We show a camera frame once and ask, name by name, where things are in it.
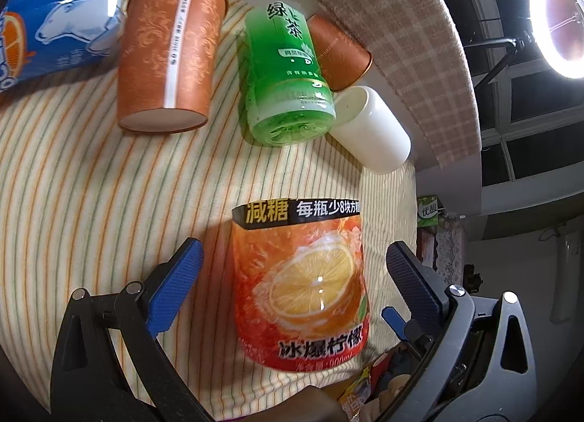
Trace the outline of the orange lemon tea cup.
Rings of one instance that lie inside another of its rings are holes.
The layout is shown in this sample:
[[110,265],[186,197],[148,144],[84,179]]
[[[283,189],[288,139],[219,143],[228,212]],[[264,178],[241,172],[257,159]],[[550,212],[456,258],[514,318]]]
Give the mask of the orange lemon tea cup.
[[360,203],[257,200],[232,211],[235,326],[246,356],[280,372],[335,368],[369,333]]

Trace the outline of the white cylindrical cup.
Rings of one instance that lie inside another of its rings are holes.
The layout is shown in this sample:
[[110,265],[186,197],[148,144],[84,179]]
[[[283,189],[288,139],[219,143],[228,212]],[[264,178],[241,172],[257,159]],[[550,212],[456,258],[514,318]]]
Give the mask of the white cylindrical cup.
[[364,168],[377,175],[400,168],[411,139],[383,98],[368,86],[352,86],[334,98],[330,135]]

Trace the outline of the green tea bottle cup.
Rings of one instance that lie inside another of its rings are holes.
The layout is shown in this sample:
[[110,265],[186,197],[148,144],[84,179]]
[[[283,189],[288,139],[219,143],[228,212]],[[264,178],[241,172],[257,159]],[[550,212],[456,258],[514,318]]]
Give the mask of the green tea bottle cup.
[[286,146],[318,138],[335,122],[333,93],[302,13],[272,1],[246,14],[246,120],[253,138]]

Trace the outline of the orange paper cup far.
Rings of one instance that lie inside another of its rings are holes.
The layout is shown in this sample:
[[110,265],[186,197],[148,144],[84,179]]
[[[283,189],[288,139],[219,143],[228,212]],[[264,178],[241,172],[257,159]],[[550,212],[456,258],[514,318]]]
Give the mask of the orange paper cup far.
[[331,91],[340,92],[361,79],[373,63],[372,54],[326,18],[307,20],[318,63]]

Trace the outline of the orange paper cup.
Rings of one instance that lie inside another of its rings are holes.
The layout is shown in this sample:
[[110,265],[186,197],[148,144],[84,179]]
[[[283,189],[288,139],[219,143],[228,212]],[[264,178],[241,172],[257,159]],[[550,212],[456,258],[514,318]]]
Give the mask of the orange paper cup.
[[361,79],[373,63],[372,54],[326,18],[307,20],[318,63],[331,91],[340,92]]
[[129,0],[118,73],[117,119],[163,134],[208,122],[228,0]]

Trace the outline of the orange paper cup near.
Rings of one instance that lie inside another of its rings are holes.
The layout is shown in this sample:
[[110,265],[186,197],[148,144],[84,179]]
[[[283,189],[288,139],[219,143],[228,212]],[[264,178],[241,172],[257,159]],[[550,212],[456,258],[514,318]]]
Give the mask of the orange paper cup near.
[[163,134],[208,122],[228,0],[129,0],[118,73],[117,119]]

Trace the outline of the blue arctic ocean cup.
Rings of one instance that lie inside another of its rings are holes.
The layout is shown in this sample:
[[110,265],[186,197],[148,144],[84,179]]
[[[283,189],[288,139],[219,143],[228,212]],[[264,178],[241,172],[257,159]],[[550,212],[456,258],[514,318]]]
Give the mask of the blue arctic ocean cup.
[[84,66],[118,48],[125,0],[9,0],[1,11],[1,90]]

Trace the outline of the green cardboard box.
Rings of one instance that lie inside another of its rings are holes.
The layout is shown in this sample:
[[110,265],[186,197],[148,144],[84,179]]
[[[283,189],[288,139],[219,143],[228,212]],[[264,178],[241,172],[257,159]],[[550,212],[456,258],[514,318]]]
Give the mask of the green cardboard box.
[[417,198],[418,227],[432,227],[438,224],[441,203],[437,196],[419,196]]

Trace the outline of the yellow striped table cloth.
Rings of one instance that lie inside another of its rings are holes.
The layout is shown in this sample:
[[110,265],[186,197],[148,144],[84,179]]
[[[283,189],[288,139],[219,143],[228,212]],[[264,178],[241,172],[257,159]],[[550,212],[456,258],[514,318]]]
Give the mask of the yellow striped table cloth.
[[[307,385],[345,380],[390,350],[385,306],[408,308],[385,265],[388,245],[416,242],[415,169],[360,167],[334,139],[263,147],[243,129],[243,18],[230,0],[216,56],[211,115],[196,130],[118,127],[117,69],[102,61],[28,81],[1,96],[1,346],[40,404],[50,402],[57,333],[77,288],[120,291],[187,237],[205,263],[160,344],[217,419],[263,410]],[[370,334],[354,359],[322,373],[280,373],[250,360],[234,322],[234,207],[273,197],[361,204]]]

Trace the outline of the beige plaid sill cloth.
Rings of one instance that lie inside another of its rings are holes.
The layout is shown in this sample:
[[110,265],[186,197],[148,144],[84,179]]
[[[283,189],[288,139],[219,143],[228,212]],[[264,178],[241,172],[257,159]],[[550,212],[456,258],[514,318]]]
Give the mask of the beige plaid sill cloth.
[[469,67],[444,0],[317,1],[372,53],[439,166],[479,153]]

